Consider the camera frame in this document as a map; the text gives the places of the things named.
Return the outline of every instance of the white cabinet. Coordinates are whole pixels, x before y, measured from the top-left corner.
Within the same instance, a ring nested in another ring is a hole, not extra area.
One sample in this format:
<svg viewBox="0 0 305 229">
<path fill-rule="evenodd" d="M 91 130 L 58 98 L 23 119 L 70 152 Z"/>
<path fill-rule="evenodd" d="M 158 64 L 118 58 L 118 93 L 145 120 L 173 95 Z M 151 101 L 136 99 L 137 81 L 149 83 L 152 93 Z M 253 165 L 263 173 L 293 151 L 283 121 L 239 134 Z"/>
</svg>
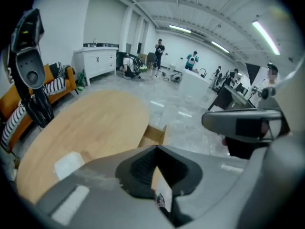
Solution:
<svg viewBox="0 0 305 229">
<path fill-rule="evenodd" d="M 85 70 L 87 85 L 90 78 L 113 71 L 116 74 L 116 51 L 118 48 L 95 47 L 75 51 L 76 70 Z"/>
</svg>

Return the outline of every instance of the ceiling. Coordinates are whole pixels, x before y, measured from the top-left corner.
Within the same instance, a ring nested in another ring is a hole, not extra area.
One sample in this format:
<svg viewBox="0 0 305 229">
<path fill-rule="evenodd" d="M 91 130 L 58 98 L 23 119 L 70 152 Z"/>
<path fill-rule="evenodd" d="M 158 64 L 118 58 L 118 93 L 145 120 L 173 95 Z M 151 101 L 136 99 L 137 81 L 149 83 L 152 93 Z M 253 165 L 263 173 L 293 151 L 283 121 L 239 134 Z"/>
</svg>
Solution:
<svg viewBox="0 0 305 229">
<path fill-rule="evenodd" d="M 278 0 L 133 0 L 162 31 L 176 25 L 204 43 L 215 41 L 241 62 L 272 62 L 282 75 L 293 71 L 304 52 L 301 33 Z M 252 25 L 258 20 L 277 45 L 275 55 Z"/>
</svg>

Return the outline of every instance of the concrete floor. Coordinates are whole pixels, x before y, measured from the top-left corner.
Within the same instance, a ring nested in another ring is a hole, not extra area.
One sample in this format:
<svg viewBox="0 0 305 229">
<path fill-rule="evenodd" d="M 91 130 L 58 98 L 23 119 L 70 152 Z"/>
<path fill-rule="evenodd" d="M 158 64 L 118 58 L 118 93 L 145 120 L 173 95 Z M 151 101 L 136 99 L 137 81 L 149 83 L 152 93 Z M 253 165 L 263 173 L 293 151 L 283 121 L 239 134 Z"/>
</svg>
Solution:
<svg viewBox="0 0 305 229">
<path fill-rule="evenodd" d="M 169 125 L 170 145 L 197 153 L 227 156 L 226 148 L 221 145 L 221 137 L 201 125 L 201 116 L 216 97 L 212 90 L 208 89 L 203 99 L 193 99 L 179 94 L 179 83 L 166 82 L 162 77 L 151 78 L 150 72 L 141 76 L 145 82 L 126 80 L 120 72 L 92 78 L 91 85 L 79 95 L 72 92 L 60 99 L 54 107 L 55 115 L 86 94 L 103 89 L 126 91 L 140 98 L 150 109 L 150 124 L 159 128 Z M 14 153 L 22 158 L 39 133 L 39 128 L 33 127 L 16 144 Z"/>
</svg>

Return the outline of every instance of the person in black shirt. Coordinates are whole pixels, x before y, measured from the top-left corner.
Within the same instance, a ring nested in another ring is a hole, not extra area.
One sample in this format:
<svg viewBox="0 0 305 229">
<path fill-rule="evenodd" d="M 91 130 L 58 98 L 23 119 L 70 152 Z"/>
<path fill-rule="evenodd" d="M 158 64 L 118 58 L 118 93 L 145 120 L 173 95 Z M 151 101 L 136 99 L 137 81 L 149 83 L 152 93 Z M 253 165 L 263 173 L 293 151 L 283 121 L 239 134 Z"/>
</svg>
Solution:
<svg viewBox="0 0 305 229">
<path fill-rule="evenodd" d="M 234 69 L 233 71 L 229 72 L 229 75 L 226 77 L 226 80 L 224 81 L 222 87 L 218 90 L 217 95 L 219 95 L 225 84 L 229 86 L 231 82 L 234 82 L 235 74 L 238 74 L 238 69 Z"/>
<path fill-rule="evenodd" d="M 157 63 L 157 66 L 158 66 L 158 71 L 161 71 L 161 57 L 162 57 L 162 54 L 165 50 L 165 47 L 162 45 L 162 39 L 158 40 L 158 44 L 155 45 L 155 48 L 156 48 L 155 54 L 157 56 L 156 63 Z"/>
</svg>

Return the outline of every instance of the white wall panel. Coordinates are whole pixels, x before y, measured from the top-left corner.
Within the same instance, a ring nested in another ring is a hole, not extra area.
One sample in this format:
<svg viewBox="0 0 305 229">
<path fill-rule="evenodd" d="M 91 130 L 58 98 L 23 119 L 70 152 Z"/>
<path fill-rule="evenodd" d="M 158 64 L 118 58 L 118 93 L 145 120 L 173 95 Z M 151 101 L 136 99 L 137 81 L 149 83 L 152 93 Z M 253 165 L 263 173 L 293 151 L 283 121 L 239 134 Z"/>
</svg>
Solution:
<svg viewBox="0 0 305 229">
<path fill-rule="evenodd" d="M 141 52 L 144 54 L 155 52 L 156 51 L 155 45 L 158 43 L 158 39 L 157 39 L 157 31 L 154 25 L 151 23 L 147 23 L 147 34 L 146 34 L 146 38 L 143 39 Z"/>
<path fill-rule="evenodd" d="M 116 0 L 90 0 L 85 21 L 83 43 L 96 38 L 102 43 L 120 43 L 126 6 Z"/>
<path fill-rule="evenodd" d="M 131 45 L 133 44 L 138 19 L 139 19 L 139 15 L 135 12 L 132 12 L 132 18 L 130 19 L 130 25 L 129 25 L 129 31 L 127 37 L 128 44 Z"/>
<path fill-rule="evenodd" d="M 146 25 L 147 25 L 147 22 L 143 21 L 143 25 L 142 25 L 141 33 L 140 33 L 139 43 L 143 43 L 143 37 L 144 37 L 144 32 L 145 32 Z"/>
<path fill-rule="evenodd" d="M 83 35 L 89 0 L 35 0 L 45 33 L 40 41 L 44 64 L 61 62 L 75 65 L 74 50 L 83 47 Z"/>
</svg>

